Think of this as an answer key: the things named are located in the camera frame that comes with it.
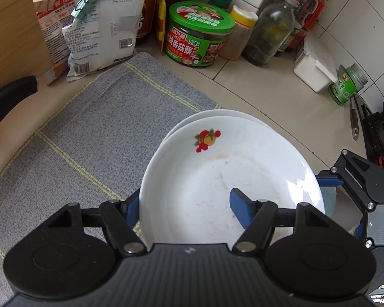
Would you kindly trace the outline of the dark soy sauce bottle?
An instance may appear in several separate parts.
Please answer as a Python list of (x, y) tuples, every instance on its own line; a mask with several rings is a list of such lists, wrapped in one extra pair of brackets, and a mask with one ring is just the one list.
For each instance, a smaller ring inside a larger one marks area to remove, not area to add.
[(138, 32), (136, 38), (137, 47), (143, 45), (150, 36), (156, 2), (157, 0), (144, 0), (141, 18), (138, 24)]

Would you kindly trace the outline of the clear glass bottle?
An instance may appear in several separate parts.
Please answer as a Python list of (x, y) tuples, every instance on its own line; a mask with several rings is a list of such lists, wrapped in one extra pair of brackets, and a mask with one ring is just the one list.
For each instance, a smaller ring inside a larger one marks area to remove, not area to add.
[(261, 12), (242, 57), (256, 66), (263, 66), (277, 53), (294, 29), (294, 10), (300, 0), (283, 0)]

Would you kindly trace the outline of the white plate with fruit print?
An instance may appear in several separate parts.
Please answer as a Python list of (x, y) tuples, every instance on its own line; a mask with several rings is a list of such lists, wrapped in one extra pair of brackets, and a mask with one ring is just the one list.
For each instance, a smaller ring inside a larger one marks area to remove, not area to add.
[(313, 170), (289, 141), (246, 118), (211, 116), (181, 127), (152, 156), (140, 189), (144, 243), (233, 245), (243, 233), (229, 206), (233, 188), (281, 208), (325, 208)]

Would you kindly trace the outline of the small green glass jar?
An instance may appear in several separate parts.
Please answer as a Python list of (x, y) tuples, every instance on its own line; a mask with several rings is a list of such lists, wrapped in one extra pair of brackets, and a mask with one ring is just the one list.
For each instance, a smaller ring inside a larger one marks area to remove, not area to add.
[(328, 87), (328, 92), (336, 104), (344, 105), (360, 92), (367, 82), (365, 73), (356, 63), (348, 68), (340, 65), (337, 81)]

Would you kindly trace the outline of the red white paper bag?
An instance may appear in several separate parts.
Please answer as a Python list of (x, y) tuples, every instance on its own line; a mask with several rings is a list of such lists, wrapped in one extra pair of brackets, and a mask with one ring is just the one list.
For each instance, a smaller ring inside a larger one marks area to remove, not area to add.
[(62, 29), (73, 23), (71, 12), (79, 0), (33, 0), (41, 32), (49, 50), (52, 66), (45, 73), (47, 83), (59, 78), (67, 69), (70, 54)]

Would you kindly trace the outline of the white clipped powder bag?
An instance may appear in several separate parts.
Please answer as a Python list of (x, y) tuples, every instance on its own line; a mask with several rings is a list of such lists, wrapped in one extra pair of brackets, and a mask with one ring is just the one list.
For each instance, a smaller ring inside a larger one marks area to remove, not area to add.
[(145, 0), (79, 0), (62, 29), (70, 51), (67, 80), (119, 64), (134, 54)]

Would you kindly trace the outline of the yellow lid spice jar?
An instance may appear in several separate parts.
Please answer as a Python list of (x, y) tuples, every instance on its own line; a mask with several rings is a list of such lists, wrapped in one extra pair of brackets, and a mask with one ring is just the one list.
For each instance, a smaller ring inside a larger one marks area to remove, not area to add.
[(252, 35), (258, 16), (238, 6), (233, 6), (229, 14), (235, 25), (220, 51), (220, 56), (228, 60), (238, 60)]

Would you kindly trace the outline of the grey checked dish mat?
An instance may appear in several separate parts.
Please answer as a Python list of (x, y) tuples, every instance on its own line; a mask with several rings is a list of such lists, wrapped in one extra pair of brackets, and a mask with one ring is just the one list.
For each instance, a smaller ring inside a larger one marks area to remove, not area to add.
[(95, 207), (141, 185), (167, 133), (216, 107), (147, 53), (90, 82), (45, 122), (0, 174), (0, 306), (12, 290), (8, 251), (69, 202)]

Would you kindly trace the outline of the red cap sauce bottle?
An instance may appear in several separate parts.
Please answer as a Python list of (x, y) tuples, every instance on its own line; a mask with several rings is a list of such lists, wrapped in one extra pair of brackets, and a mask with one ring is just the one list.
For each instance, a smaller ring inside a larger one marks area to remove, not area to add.
[(294, 10), (295, 25), (291, 34), (286, 38), (275, 54), (279, 57), (283, 52), (296, 50), (304, 41), (307, 33), (323, 13), (329, 0), (300, 0), (299, 5)]

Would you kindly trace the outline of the bamboo cutting board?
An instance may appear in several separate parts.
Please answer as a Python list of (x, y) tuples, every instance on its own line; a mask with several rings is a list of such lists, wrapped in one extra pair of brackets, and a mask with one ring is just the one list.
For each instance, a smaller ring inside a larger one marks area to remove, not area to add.
[(41, 76), (52, 59), (32, 0), (0, 0), (0, 89), (29, 75)]

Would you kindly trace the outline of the white plastic box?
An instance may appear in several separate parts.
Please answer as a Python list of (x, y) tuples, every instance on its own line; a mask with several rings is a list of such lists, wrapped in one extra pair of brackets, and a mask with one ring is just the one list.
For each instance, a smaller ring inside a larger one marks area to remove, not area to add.
[(316, 93), (336, 82), (332, 54), (313, 33), (307, 34), (299, 46), (293, 73)]

